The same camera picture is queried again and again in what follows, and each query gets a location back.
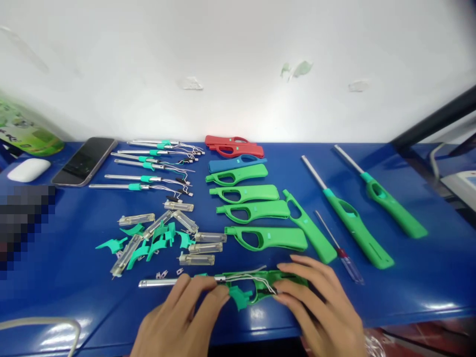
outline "blue table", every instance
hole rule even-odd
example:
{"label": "blue table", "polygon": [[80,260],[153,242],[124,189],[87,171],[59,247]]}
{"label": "blue table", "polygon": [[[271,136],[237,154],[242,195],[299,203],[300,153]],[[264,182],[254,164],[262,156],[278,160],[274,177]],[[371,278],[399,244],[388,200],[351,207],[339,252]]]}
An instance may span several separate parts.
{"label": "blue table", "polygon": [[[365,286],[355,285],[339,260],[330,265],[362,317],[365,326],[407,324],[446,317],[467,316],[476,312],[476,244],[474,230],[440,198],[390,145],[342,144],[358,164],[380,181],[429,231],[429,236],[414,240],[405,236],[380,206],[365,195],[363,182],[331,144],[264,144],[269,176],[242,182],[274,184],[288,189],[317,223],[313,210],[320,211],[340,245],[354,259],[365,278]],[[53,166],[34,184],[48,184],[54,174],[79,147],[68,144],[63,152],[49,159]],[[374,268],[362,254],[340,220],[323,198],[314,178],[300,159],[306,155],[335,194],[349,201],[362,215],[370,232],[395,260],[388,270]],[[224,204],[205,183],[207,164],[219,159],[207,155],[188,166],[195,194],[188,214],[203,232],[223,232],[233,225],[215,208]],[[15,183],[0,175],[2,194],[12,192]],[[104,174],[143,175],[142,168],[121,166],[109,158],[92,183],[106,183]],[[171,173],[163,174],[174,178]],[[116,257],[107,249],[94,248],[111,239],[122,238],[117,220],[122,215],[163,213],[164,193],[123,190],[61,189],[55,213],[37,225],[25,251],[0,280],[0,321],[28,316],[66,316],[82,326],[81,356],[122,356],[130,352],[142,318],[162,303],[169,289],[139,289],[137,283],[157,272],[168,270],[175,277],[179,268],[179,243],[161,251],[150,262],[145,259],[111,281],[109,273]],[[256,226],[294,227],[290,220],[263,219]],[[250,270],[263,264],[275,269],[289,261],[287,251],[270,248],[253,253],[232,237],[222,253],[216,254],[213,267],[186,267],[190,275],[206,272]],[[311,246],[305,252],[317,257]],[[218,319],[212,344],[237,343],[300,335],[289,311],[272,298],[237,312],[233,301],[227,303]],[[73,331],[64,326],[22,327],[0,332],[1,356],[61,351],[70,347]]]}

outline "clear plastic part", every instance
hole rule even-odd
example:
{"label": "clear plastic part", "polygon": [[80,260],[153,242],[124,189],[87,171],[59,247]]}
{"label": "clear plastic part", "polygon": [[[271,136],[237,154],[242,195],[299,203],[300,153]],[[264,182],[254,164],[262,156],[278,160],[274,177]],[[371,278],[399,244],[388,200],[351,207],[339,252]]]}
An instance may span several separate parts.
{"label": "clear plastic part", "polygon": [[143,238],[140,235],[134,235],[132,239],[129,241],[129,243],[125,246],[124,252],[120,256],[120,258],[115,262],[113,265],[110,273],[114,277],[120,277],[122,276],[122,272],[128,265],[132,255],[134,254],[135,250],[137,247],[139,247],[139,244],[142,242]]}
{"label": "clear plastic part", "polygon": [[182,254],[178,258],[178,261],[180,265],[215,265],[215,256],[205,254]]}
{"label": "clear plastic part", "polygon": [[187,217],[182,211],[174,211],[172,214],[173,217],[177,219],[182,225],[187,228],[187,230],[191,233],[196,233],[198,231],[197,224],[192,221],[189,217]]}
{"label": "clear plastic part", "polygon": [[191,244],[188,251],[190,254],[219,253],[223,251],[223,243]]}
{"label": "clear plastic part", "polygon": [[224,233],[197,232],[194,236],[196,242],[226,243],[227,235]]}
{"label": "clear plastic part", "polygon": [[152,222],[155,220],[155,214],[154,213],[147,213],[143,215],[137,215],[137,216],[122,216],[118,222],[119,225],[122,226],[131,226],[135,225],[138,223],[146,223],[146,222]]}
{"label": "clear plastic part", "polygon": [[164,208],[170,210],[181,210],[185,212],[192,212],[193,211],[193,204],[192,203],[177,203],[172,201],[164,202]]}
{"label": "clear plastic part", "polygon": [[169,221],[169,219],[172,218],[172,211],[165,211],[165,213],[160,216],[158,219],[155,220],[154,223],[152,223],[148,228],[146,228],[143,237],[145,240],[149,240],[149,238],[154,234],[154,231],[160,227],[160,224],[162,221],[164,221],[164,224]]}

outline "white cable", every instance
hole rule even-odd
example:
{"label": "white cable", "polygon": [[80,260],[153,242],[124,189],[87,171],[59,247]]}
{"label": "white cable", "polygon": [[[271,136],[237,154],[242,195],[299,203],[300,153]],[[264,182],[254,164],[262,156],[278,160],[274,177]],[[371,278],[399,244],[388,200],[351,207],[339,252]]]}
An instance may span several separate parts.
{"label": "white cable", "polygon": [[10,320],[0,323],[0,331],[6,330],[13,327],[20,326],[31,326],[31,325],[58,325],[58,324],[68,324],[75,329],[74,340],[69,350],[68,357],[72,357],[76,351],[78,345],[79,336],[81,334],[81,325],[73,319],[68,319],[65,317],[26,317],[16,320]]}
{"label": "white cable", "polygon": [[430,152],[430,164],[431,164],[431,168],[433,169],[433,176],[435,176],[433,184],[437,184],[438,181],[440,180],[440,170],[438,169],[438,165],[435,160],[435,154],[439,149],[441,149],[445,145],[446,143],[441,143]]}

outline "white wall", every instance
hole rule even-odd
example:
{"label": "white wall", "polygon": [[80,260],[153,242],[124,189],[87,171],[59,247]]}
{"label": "white wall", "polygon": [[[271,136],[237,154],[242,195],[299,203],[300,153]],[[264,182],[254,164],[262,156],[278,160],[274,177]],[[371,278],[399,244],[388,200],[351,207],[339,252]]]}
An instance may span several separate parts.
{"label": "white wall", "polygon": [[0,32],[0,89],[74,139],[385,142],[476,83],[466,0],[2,0],[0,25],[48,67]]}

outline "finger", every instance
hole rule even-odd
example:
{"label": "finger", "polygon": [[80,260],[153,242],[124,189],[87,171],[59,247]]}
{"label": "finger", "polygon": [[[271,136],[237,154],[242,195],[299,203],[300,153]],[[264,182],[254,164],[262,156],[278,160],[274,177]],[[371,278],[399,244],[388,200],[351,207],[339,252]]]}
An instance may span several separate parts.
{"label": "finger", "polygon": [[209,341],[218,314],[229,299],[229,289],[225,285],[218,285],[209,292],[192,320],[187,333],[192,338]]}
{"label": "finger", "polygon": [[355,311],[352,305],[348,303],[347,299],[344,299],[342,294],[337,293],[331,283],[319,271],[297,263],[278,264],[278,269],[309,280],[328,303],[333,306],[335,312],[343,321],[349,322],[350,316],[353,318],[352,313]]}
{"label": "finger", "polygon": [[192,307],[197,303],[200,294],[205,290],[212,290],[217,286],[213,277],[196,276],[187,285],[179,301],[176,303],[172,315],[173,319],[183,324],[190,315]]}
{"label": "finger", "polygon": [[188,274],[180,275],[174,287],[170,291],[169,296],[165,300],[165,303],[162,306],[165,311],[170,311],[173,309],[173,307],[177,304],[181,295],[185,291],[186,287],[190,283],[190,280],[191,278]]}
{"label": "finger", "polygon": [[324,275],[324,277],[332,284],[332,286],[337,291],[344,294],[346,300],[350,303],[350,300],[347,297],[346,292],[344,291],[344,288],[342,288],[342,285],[341,285],[341,282],[339,281],[339,278],[337,277],[336,273],[334,272],[334,270],[330,266],[322,264],[321,262],[319,262],[315,259],[309,258],[307,256],[291,254],[290,257],[293,260],[293,262],[310,266],[311,268],[317,270],[322,275]]}
{"label": "finger", "polygon": [[287,306],[295,316],[297,322],[301,326],[302,334],[307,344],[317,356],[324,356],[322,337],[314,326],[309,314],[302,303],[295,297],[287,294],[279,294],[273,296],[279,303]]}
{"label": "finger", "polygon": [[274,287],[288,293],[292,297],[303,302],[304,305],[317,318],[329,338],[336,344],[339,341],[340,330],[343,325],[326,304],[316,296],[307,286],[297,284],[291,280],[283,279],[276,281]]}

